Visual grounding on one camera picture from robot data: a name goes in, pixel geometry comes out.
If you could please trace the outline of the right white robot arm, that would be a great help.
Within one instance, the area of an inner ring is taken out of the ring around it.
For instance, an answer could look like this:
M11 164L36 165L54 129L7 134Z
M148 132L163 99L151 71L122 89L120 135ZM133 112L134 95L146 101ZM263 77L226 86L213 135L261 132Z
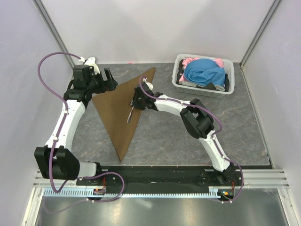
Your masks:
M206 150L215 171L216 182L227 185L231 181L243 182L243 172L236 172L235 165L222 149L216 134L220 132L214 128L214 121L218 119L209 112L199 99L183 101L173 99L162 93L153 93L153 85L142 81L134 88L134 96L130 103L133 109L151 109L167 112L179 116L187 132L199 140Z

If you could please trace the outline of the silver metal fork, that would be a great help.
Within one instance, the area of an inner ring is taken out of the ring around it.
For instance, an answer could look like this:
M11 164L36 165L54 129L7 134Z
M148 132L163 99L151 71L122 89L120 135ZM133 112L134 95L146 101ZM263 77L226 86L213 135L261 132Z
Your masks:
M132 119L132 115L133 115L133 111L134 111L135 106L132 106L131 111L129 113L129 116L127 118L127 123L130 123L131 119Z

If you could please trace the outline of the brown cloth napkin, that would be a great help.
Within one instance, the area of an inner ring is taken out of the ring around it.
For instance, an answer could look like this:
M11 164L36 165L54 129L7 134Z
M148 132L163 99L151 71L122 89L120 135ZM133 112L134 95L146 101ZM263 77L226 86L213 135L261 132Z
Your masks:
M153 67L143 74L118 85L114 91L98 94L92 98L120 161L125 158L142 112L135 109L130 122L127 123L132 109L130 102L134 96L134 88L139 85L139 79L142 76L152 82L155 71L156 69Z

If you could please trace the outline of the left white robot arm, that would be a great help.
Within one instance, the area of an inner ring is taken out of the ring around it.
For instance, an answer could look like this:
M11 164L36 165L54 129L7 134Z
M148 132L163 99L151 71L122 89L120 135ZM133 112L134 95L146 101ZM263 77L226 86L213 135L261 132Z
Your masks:
M103 181L100 164L79 161L72 154L71 147L78 123L92 95L113 91L118 85L109 68L105 68L104 73L106 79L101 73L95 73L93 66L77 65L73 68L73 80L63 95L60 119L64 119L64 123L58 122L49 140L34 152L43 178L76 180L87 177L93 185Z

